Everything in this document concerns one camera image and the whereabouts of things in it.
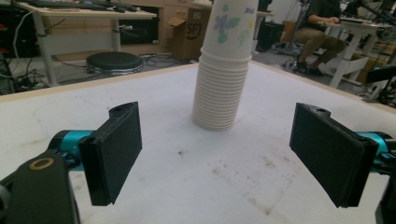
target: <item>desk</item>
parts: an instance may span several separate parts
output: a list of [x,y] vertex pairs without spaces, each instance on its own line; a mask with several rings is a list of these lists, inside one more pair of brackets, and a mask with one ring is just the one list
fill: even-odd
[[250,63],[236,122],[210,132],[191,121],[197,64],[0,97],[0,178],[44,151],[60,130],[94,130],[109,108],[138,101],[143,149],[115,205],[92,207],[71,180],[84,224],[374,224],[388,182],[371,174],[358,208],[335,208],[289,147],[297,102],[353,131],[396,136],[396,110]]
[[[211,10],[212,5],[205,4],[205,3],[192,3],[196,7],[200,7],[202,9],[207,9]],[[253,34],[253,46],[252,46],[252,52],[256,51],[256,46],[257,46],[257,35],[259,34],[260,31],[260,25],[262,24],[262,20],[267,17],[267,16],[274,16],[275,13],[273,12],[263,12],[263,11],[257,11],[257,20],[254,26],[254,34]]]
[[[147,12],[119,13],[114,11],[53,11],[48,8],[32,7],[26,3],[17,3],[19,7],[33,11],[35,29],[41,57],[46,68],[46,78],[43,82],[50,87],[59,85],[53,70],[51,55],[81,52],[98,49],[114,49],[120,51],[119,19],[143,20],[151,19],[157,15]],[[84,35],[47,35],[43,24],[43,17],[61,19],[110,19],[112,20],[112,33],[84,34]]]
[[343,59],[337,67],[337,70],[332,77],[332,82],[330,83],[331,87],[337,88],[340,83],[343,75],[352,73],[349,77],[349,81],[355,82],[355,79],[358,77],[359,71],[366,65],[368,61],[368,57],[363,57],[358,60],[351,61],[352,55],[357,49],[361,38],[366,35],[371,35],[369,40],[363,49],[363,55],[367,55],[370,50],[373,48],[375,41],[377,40],[376,31],[378,28],[386,28],[386,25],[373,24],[373,23],[358,23],[354,21],[341,21],[341,24],[330,24],[324,23],[329,27],[335,27],[340,29],[348,30],[353,38],[347,46]]

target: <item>person's arm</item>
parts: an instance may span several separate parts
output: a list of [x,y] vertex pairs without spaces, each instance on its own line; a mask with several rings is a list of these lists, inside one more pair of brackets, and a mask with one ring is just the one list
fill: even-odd
[[314,24],[317,24],[320,21],[327,22],[327,23],[339,23],[340,22],[340,20],[336,17],[324,18],[324,17],[320,17],[317,15],[310,15],[308,17],[308,21],[311,23],[314,23]]

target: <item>cardboard box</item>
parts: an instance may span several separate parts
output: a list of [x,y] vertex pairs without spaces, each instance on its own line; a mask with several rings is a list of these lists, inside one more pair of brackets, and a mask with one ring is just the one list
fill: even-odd
[[[354,53],[352,55],[352,60],[360,59],[361,55],[358,53]],[[383,59],[381,57],[376,58],[376,57],[369,57],[369,61],[367,61],[366,65],[361,69],[361,71],[358,74],[358,77],[356,78],[356,81],[365,84],[366,83],[366,78],[367,78],[367,73],[373,70],[376,67],[383,67],[387,63],[386,59]]]
[[285,26],[283,28],[283,34],[280,39],[281,42],[289,42],[293,37],[294,28],[296,27],[295,21],[283,21],[282,24]]
[[210,10],[189,8],[187,19],[173,17],[168,24],[174,27],[172,55],[178,60],[197,60],[201,56]]

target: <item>stack of paper cups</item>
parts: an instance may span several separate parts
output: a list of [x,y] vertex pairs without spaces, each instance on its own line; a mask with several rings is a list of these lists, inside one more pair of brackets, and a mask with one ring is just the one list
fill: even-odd
[[258,0],[216,0],[199,59],[192,118],[224,131],[233,126],[251,58]]

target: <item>shoe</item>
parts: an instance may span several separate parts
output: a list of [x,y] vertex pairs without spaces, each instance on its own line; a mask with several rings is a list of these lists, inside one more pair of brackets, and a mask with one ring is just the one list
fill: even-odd
[[308,70],[309,70],[308,69],[308,63],[307,62],[299,63],[298,62],[299,58],[300,58],[300,55],[297,56],[297,72],[303,73],[303,74],[308,73]]
[[309,69],[308,72],[309,75],[317,76],[317,77],[323,77],[323,73],[317,68],[317,69]]

